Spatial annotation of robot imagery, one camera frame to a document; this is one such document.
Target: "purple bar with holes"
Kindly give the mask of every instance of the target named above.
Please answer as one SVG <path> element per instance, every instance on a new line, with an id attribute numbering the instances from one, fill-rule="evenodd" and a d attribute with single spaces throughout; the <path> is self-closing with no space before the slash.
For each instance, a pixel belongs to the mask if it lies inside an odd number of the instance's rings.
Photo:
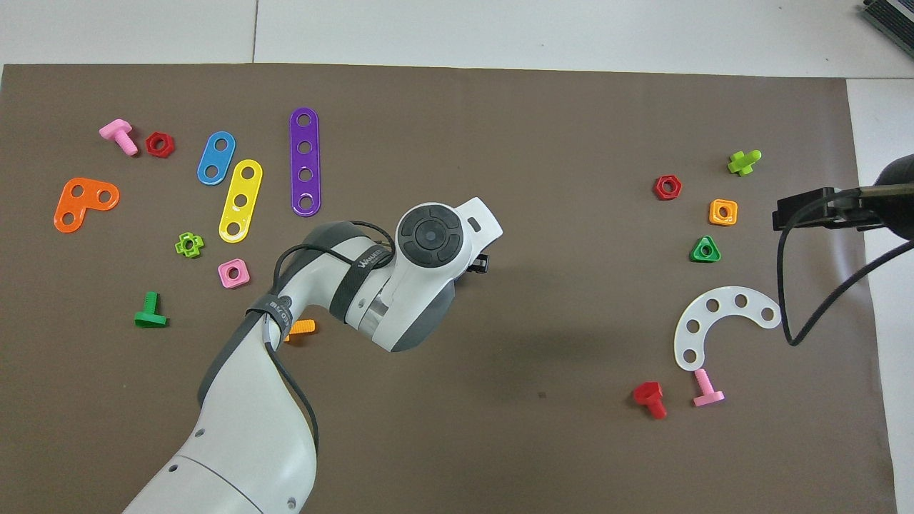
<path id="1" fill-rule="evenodd" d="M 321 208 L 321 143 L 317 112 L 296 109 L 289 118 L 289 163 L 292 173 L 292 210 L 313 216 Z"/>

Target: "green triangular nut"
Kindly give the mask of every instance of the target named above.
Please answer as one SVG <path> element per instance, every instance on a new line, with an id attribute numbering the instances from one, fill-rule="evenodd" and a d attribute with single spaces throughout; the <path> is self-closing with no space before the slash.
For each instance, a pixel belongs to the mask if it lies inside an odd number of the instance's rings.
<path id="1" fill-rule="evenodd" d="M 695 243 L 695 248 L 689 255 L 692 262 L 717 262 L 720 260 L 720 250 L 711 236 L 705 236 Z"/>

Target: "brown mat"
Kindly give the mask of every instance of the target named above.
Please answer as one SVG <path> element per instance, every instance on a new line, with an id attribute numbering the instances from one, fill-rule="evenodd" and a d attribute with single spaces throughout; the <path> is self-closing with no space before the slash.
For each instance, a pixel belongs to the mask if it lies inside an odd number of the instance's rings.
<path id="1" fill-rule="evenodd" d="M 284 348 L 320 420 L 318 512 L 894 512 L 872 306 L 864 284 L 798 348 L 780 329 L 719 322 L 707 370 L 727 399 L 697 409 L 675 365 L 686 306 L 721 285 L 775 297 L 778 198 L 856 184 L 843 80 L 306 65 L 17 66 L 0 90 L 3 305 L 0 505 L 123 509 L 189 435 L 197 385 L 269 286 L 276 257 L 318 223 L 392 229 L 413 205 L 480 196 L 505 236 L 488 275 L 461 279 L 440 329 L 389 355 L 325 311 Z M 324 205 L 289 206 L 288 117 L 321 117 Z M 170 133 L 168 159 L 123 155 Z M 197 182 L 207 137 L 263 184 L 248 238 L 217 233 L 228 181 Z M 728 155 L 758 148 L 755 173 Z M 682 196 L 658 201 L 677 174 Z M 72 177 L 121 203 L 72 234 L 51 217 Z M 712 226 L 713 198 L 739 223 Z M 175 254 L 184 231 L 203 255 Z M 723 259 L 692 263 L 703 235 Z M 223 289 L 217 266 L 247 261 Z M 798 231 L 794 324 L 863 263 L 853 231 Z M 162 295 L 164 329 L 133 326 Z M 654 421 L 632 389 L 659 380 Z"/>

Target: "white c-shaped piece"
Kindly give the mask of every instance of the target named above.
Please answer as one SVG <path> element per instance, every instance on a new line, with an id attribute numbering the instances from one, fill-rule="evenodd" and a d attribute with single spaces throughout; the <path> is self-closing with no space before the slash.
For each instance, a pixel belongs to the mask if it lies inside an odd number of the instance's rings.
<path id="1" fill-rule="evenodd" d="M 708 305 L 711 300 L 717 302 L 716 310 L 712 311 Z M 747 317 L 762 328 L 775 328 L 781 324 L 781 310 L 768 296 L 738 285 L 712 289 L 693 300 L 676 324 L 673 340 L 676 364 L 686 371 L 695 371 L 704 366 L 707 331 L 720 318 L 734 315 Z M 697 323 L 697 327 L 691 326 L 694 332 L 689 330 L 692 322 Z M 688 350 L 695 352 L 695 360 L 692 362 L 686 360 Z"/>

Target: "white floor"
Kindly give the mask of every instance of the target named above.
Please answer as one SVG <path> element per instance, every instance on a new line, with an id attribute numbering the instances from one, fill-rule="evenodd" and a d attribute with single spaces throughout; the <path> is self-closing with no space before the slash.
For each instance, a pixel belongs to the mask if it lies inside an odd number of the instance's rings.
<path id="1" fill-rule="evenodd" d="M 2 0 L 5 63 L 320 62 L 849 79 L 860 184 L 914 153 L 914 59 L 852 0 Z M 835 184 L 849 187 L 849 184 Z M 866 235 L 873 259 L 899 244 Z M 914 255 L 870 280 L 898 511 L 914 513 Z"/>

